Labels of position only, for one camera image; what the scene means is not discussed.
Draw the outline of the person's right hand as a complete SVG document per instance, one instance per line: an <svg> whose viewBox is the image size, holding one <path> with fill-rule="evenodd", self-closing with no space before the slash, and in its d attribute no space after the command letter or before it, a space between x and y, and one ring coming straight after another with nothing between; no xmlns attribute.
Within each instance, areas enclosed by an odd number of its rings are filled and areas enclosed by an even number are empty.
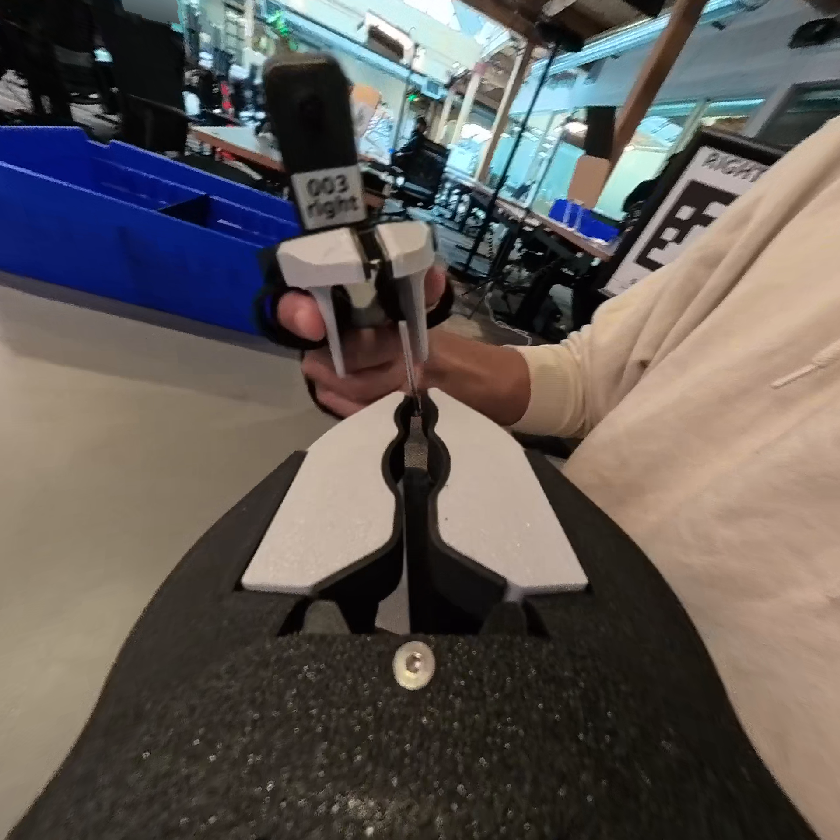
<svg viewBox="0 0 840 840"><path fill-rule="evenodd" d="M320 342L326 327L317 303L301 291L279 299L279 325L302 340ZM515 424L530 398L529 368L519 352L464 338L438 327L428 333L429 355L415 369L419 389L437 388L501 426ZM344 334L345 374L334 369L329 349L305 350L301 373L313 401L346 418L394 392L410 392L397 326L387 322Z"/></svg>

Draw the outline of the open cardboard box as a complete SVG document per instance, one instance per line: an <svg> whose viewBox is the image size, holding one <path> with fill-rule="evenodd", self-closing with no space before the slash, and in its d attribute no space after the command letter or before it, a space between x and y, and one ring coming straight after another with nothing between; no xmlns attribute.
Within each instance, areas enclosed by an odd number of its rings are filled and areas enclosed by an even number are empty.
<svg viewBox="0 0 840 840"><path fill-rule="evenodd" d="M586 110L583 155L575 164L567 192L568 199L585 209L595 207L612 170L615 128L615 107Z"/></svg>

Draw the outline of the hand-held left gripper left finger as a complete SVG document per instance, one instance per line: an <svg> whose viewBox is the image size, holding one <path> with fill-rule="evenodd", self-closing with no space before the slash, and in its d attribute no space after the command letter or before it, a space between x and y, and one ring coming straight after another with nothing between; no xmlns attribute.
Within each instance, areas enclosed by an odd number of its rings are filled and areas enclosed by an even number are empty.
<svg viewBox="0 0 840 840"><path fill-rule="evenodd" d="M371 634L403 577L406 440L402 393L342 420L312 444L240 584L247 592L333 602L354 634Z"/></svg>

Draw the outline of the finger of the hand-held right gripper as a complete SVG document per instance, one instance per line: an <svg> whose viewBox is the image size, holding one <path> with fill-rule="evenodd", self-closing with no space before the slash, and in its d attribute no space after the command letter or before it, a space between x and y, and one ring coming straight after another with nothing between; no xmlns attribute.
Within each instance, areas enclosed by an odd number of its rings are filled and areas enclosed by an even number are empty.
<svg viewBox="0 0 840 840"><path fill-rule="evenodd" d="M276 248L283 280L315 300L325 326L332 365L346 375L342 336L362 308L359 293L368 291L364 252L350 227L337 227L289 239Z"/></svg>
<svg viewBox="0 0 840 840"><path fill-rule="evenodd" d="M429 352L425 282L435 259L432 232L415 220L379 224L377 245L377 297L388 319L406 323L413 360L424 363Z"/></svg>

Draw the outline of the blue plastic parts bin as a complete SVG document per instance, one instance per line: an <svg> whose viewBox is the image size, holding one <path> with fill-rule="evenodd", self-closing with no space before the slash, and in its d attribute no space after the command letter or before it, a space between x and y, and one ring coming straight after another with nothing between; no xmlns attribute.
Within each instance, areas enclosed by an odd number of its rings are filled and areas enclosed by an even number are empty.
<svg viewBox="0 0 840 840"><path fill-rule="evenodd" d="M1 130L2 271L237 333L278 245L288 201L83 129Z"/></svg>

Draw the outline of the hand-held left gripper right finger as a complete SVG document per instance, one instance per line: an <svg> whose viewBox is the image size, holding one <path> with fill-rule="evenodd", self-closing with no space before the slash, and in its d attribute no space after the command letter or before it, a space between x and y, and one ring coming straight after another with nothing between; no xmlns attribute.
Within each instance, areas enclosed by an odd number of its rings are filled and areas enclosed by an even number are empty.
<svg viewBox="0 0 840 840"><path fill-rule="evenodd" d="M409 627L472 634L503 603L572 595L589 581L529 453L433 388L423 398L425 477L403 483Z"/></svg>

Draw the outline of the person's right forearm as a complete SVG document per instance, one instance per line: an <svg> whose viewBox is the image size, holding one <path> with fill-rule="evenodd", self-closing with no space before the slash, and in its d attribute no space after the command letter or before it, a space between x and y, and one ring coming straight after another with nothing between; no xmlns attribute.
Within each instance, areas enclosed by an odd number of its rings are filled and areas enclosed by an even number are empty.
<svg viewBox="0 0 840 840"><path fill-rule="evenodd" d="M584 438L668 353L667 343L697 298L675 280L645 280L602 304L590 323L557 344L517 348L528 399L514 431Z"/></svg>

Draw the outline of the row of small blue bins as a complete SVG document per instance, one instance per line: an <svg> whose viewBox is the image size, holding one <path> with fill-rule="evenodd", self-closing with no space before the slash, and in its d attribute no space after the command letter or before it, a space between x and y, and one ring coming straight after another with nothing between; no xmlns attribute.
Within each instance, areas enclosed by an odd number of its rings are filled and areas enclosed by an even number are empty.
<svg viewBox="0 0 840 840"><path fill-rule="evenodd" d="M605 244L612 243L620 236L617 226L604 222L581 203L567 198L557 198L553 202L549 218L582 237L596 239Z"/></svg>

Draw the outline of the person's cream hoodie torso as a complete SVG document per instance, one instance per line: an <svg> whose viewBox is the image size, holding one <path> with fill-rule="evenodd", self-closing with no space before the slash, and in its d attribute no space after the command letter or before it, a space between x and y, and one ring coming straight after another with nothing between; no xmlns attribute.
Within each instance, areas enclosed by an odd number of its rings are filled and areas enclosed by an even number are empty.
<svg viewBox="0 0 840 840"><path fill-rule="evenodd" d="M838 838L838 120L574 348L565 469L666 578L773 775Z"/></svg>

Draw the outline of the framed black-white marker sign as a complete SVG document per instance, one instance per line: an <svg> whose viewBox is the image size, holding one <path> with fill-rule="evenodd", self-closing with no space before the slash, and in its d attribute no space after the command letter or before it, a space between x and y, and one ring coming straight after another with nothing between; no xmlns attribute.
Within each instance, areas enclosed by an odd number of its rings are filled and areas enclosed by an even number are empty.
<svg viewBox="0 0 840 840"><path fill-rule="evenodd" d="M699 129L669 162L595 280L614 298L672 263L785 154L777 144Z"/></svg>

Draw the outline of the long thin metal bolt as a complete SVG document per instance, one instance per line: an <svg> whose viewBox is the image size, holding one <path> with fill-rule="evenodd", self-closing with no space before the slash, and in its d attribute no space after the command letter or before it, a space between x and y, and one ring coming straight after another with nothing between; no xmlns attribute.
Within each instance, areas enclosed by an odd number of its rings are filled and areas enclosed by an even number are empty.
<svg viewBox="0 0 840 840"><path fill-rule="evenodd" d="M406 367L406 384L408 387L408 394L412 399L413 417L420 417L423 412L423 406L417 380L417 368L415 366L413 356L412 334L405 320L399 321L399 323L397 323L397 327Z"/></svg>

